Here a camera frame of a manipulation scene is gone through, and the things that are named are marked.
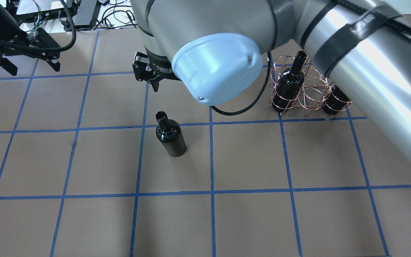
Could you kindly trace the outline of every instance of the bottle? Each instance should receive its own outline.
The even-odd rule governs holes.
[[[342,90],[334,85],[331,89],[331,94],[323,105],[323,111],[327,114],[336,115],[350,99],[342,92]]]
[[[275,87],[276,94],[272,97],[272,107],[277,112],[284,112],[294,104],[295,101],[290,100],[296,98],[304,83],[302,68],[306,58],[307,55],[304,51],[297,52],[293,65],[283,71],[282,76],[277,82]]]
[[[156,137],[166,148],[170,156],[182,156],[186,151],[185,140],[183,139],[180,125],[175,120],[168,119],[166,112],[157,112]]]

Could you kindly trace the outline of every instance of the wine bottle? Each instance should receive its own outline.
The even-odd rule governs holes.
[[[331,94],[325,101],[323,105],[323,111],[327,114],[336,115],[350,99],[342,92],[342,90],[337,86],[333,86],[331,89]]]
[[[304,83],[302,68],[306,58],[307,55],[304,51],[297,52],[293,65],[283,71],[277,82],[276,94],[272,97],[272,107],[277,112],[284,112],[294,104],[295,101],[291,100],[296,98]]]
[[[183,139],[180,125],[175,120],[168,119],[166,112],[157,112],[156,137],[166,148],[170,156],[182,156],[186,151],[185,140]]]

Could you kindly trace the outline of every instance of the bottle neck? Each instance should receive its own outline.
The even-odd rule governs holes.
[[[290,73],[293,75],[300,75],[302,68],[304,67],[304,62],[306,58],[307,55],[304,51],[297,52],[296,57],[293,61],[293,65],[290,68]]]
[[[159,126],[162,130],[169,130],[171,127],[171,123],[169,122],[168,116],[166,112],[157,112],[156,113],[156,120],[158,121]]]

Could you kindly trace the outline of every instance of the blue grid line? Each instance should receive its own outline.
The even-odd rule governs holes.
[[[213,164],[213,115],[209,107],[209,132],[210,132],[210,216],[212,218],[212,257],[217,257],[217,241],[215,232],[215,178]]]
[[[370,186],[372,190],[381,189],[406,189],[411,188],[411,184],[406,185],[381,185]],[[300,187],[300,188],[267,188],[267,189],[235,189],[235,190],[214,190],[214,194],[232,193],[268,193],[268,192],[321,192],[321,191],[351,191],[367,190],[367,186],[361,187]],[[139,192],[139,197],[152,196],[172,196],[172,195],[207,195],[212,191],[177,191],[177,192]],[[75,195],[34,195],[34,196],[0,196],[0,200],[28,200],[28,199],[70,199],[70,198],[109,198],[109,197],[135,197],[136,193],[110,193],[110,194],[75,194]]]
[[[145,124],[147,122],[147,105],[148,105],[148,83],[145,84],[145,103],[144,103],[144,116],[142,119],[142,133],[141,133],[141,146],[139,150],[139,164],[137,167],[137,180],[136,180],[136,194],[134,197],[134,210],[132,213],[132,229],[131,229],[131,242],[129,247],[129,256],[134,256],[134,241],[136,239],[136,221],[137,221],[137,207],[139,205],[139,191],[141,187],[141,173],[142,173],[142,156],[144,153],[144,141],[145,141]]]
[[[81,74],[65,74],[65,75],[47,75],[47,76],[34,76],[33,79],[54,79],[54,78],[69,78],[69,77],[87,77],[87,76],[106,76],[106,75],[122,75],[122,74],[134,74],[134,71],[121,71],[121,72],[101,72],[101,73],[81,73]],[[31,77],[10,77],[0,78],[3,80],[28,80]]]
[[[364,175],[364,179],[366,181],[367,190],[369,192],[370,202],[372,204],[372,209],[374,211],[375,221],[377,223],[378,231],[380,233],[380,239],[383,245],[383,249],[385,250],[386,256],[390,256],[390,252],[388,251],[388,246],[386,245],[385,236],[383,234],[383,229],[381,227],[380,218],[378,216],[377,206],[375,205],[374,195],[372,194],[372,188],[370,187],[369,177],[367,176],[366,167],[364,165],[364,160],[362,159],[361,148],[359,147],[359,142],[357,141],[356,131],[354,129],[353,120],[351,119],[350,111],[347,110],[347,116],[349,118],[349,123],[351,127],[351,131],[354,138],[354,143],[356,145],[357,154],[359,156],[359,161],[361,162],[362,173]]]
[[[272,52],[268,52],[268,57],[270,60],[271,65],[273,65],[274,60],[272,59]],[[282,144],[283,144],[283,153],[284,153],[284,158],[285,158],[285,165],[286,165],[286,175],[288,177],[288,186],[290,189],[290,198],[291,198],[291,208],[293,211],[293,222],[294,222],[294,228],[296,232],[296,242],[297,242],[297,251],[300,257],[302,257],[302,245],[300,242],[300,233],[299,233],[299,225],[297,221],[297,212],[296,212],[296,203],[294,199],[294,191],[293,191],[293,183],[291,181],[291,172],[290,172],[290,162],[288,161],[288,151],[286,148],[286,140],[285,140],[285,132],[283,128],[283,122],[284,120],[282,119],[282,115],[278,113],[279,115],[279,123],[280,123],[280,133],[282,137]]]
[[[93,68],[93,62],[95,60],[96,49],[97,49],[97,46],[98,46],[98,39],[99,39],[99,31],[96,34],[95,47],[93,49],[93,55],[91,56],[90,68],[88,69],[88,76],[87,76],[87,81],[86,81],[86,84],[85,84],[85,89],[83,90],[82,104],[80,106],[80,112],[78,114],[77,127],[76,127],[75,137],[74,137],[74,143],[72,144],[71,156],[70,156],[70,159],[69,159],[69,164],[67,166],[66,178],[64,180],[64,187],[63,187],[63,192],[62,192],[63,196],[66,195],[67,184],[69,182],[69,176],[70,176],[70,173],[71,173],[72,161],[73,161],[74,153],[75,153],[75,146],[77,145],[77,138],[78,138],[78,133],[79,133],[79,128],[80,128],[80,122],[82,120],[82,113],[83,113],[83,108],[85,106],[85,99],[86,99],[86,96],[87,96],[88,84],[90,82],[91,69]],[[59,230],[59,226],[60,226],[63,206],[64,206],[64,197],[61,199],[60,208],[59,208],[59,211],[58,211],[58,218],[57,218],[57,223],[56,223],[56,226],[55,226],[54,239],[52,240],[52,247],[50,249],[50,257],[53,257],[53,255],[54,255],[55,244],[56,244],[56,241],[57,241],[58,230]]]
[[[367,117],[352,117],[355,119],[367,119]],[[331,120],[349,120],[348,118],[334,118]],[[324,118],[318,119],[286,119],[282,122],[315,122],[315,121],[326,121]],[[278,123],[279,120],[251,120],[251,121],[232,121],[232,122],[212,122],[213,125],[230,125],[230,124],[262,124],[262,123]],[[209,126],[209,122],[199,122],[199,123],[182,123],[181,127],[190,127],[190,126]],[[157,125],[145,125],[145,128],[156,127]],[[61,132],[73,132],[73,131],[83,131],[83,130],[126,130],[126,129],[141,129],[142,125],[134,126],[111,126],[111,127],[80,127],[80,128],[66,128],[62,130],[16,130],[15,133],[61,133]],[[0,134],[9,134],[12,133],[12,130],[0,131]]]
[[[26,90],[25,90],[25,95],[23,96],[23,101],[21,102],[20,110],[18,111],[17,119],[16,119],[16,122],[15,122],[15,124],[14,124],[14,129],[12,130],[12,135],[10,136],[10,140],[9,140],[8,145],[7,145],[6,152],[5,152],[5,154],[4,154],[4,158],[3,158],[3,161],[2,161],[2,164],[1,164],[1,168],[0,168],[0,180],[1,180],[1,176],[2,176],[2,174],[3,174],[3,170],[4,170],[5,163],[6,163],[6,161],[7,161],[7,156],[8,156],[8,154],[9,154],[10,146],[12,145],[12,140],[14,139],[15,131],[17,130],[18,122],[20,121],[21,112],[23,111],[23,108],[25,107],[26,98],[28,97],[28,92],[29,92],[29,90],[30,90],[30,88],[31,88],[31,83],[32,83],[32,81],[33,81],[32,78],[33,78],[33,76],[34,76],[34,73],[36,72],[36,68],[37,68],[37,64],[38,64],[38,63],[39,63],[39,60],[36,60],[36,63],[34,64],[33,71],[32,71],[32,73],[31,73],[31,79],[30,79],[30,81],[28,82],[28,86],[26,87]]]

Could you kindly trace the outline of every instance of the copper wire rack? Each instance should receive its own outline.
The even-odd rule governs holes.
[[[302,72],[304,73],[304,83],[302,84],[302,88],[299,90],[297,96],[294,99],[286,99],[278,95],[275,90],[277,82],[280,79],[282,72],[286,68],[291,67],[293,60],[294,57],[292,56],[282,55],[281,57],[278,57],[272,65],[272,72],[270,75],[272,83],[270,84],[273,85],[273,90],[269,100],[269,105],[279,107],[274,104],[273,98],[275,95],[284,100],[290,101],[287,108],[279,107],[283,110],[281,115],[283,115],[287,110],[293,108],[303,108],[306,117],[308,117],[312,111],[321,109],[324,105],[332,109],[326,103],[326,99],[328,99],[331,95],[338,101],[345,103],[345,106],[341,110],[332,109],[338,113],[331,115],[331,118],[336,117],[340,112],[346,111],[350,107],[352,101],[343,101],[333,94],[332,88],[335,83],[329,78],[325,78],[323,74],[313,67],[312,59],[310,57],[307,57],[305,60],[304,68],[302,69]]]

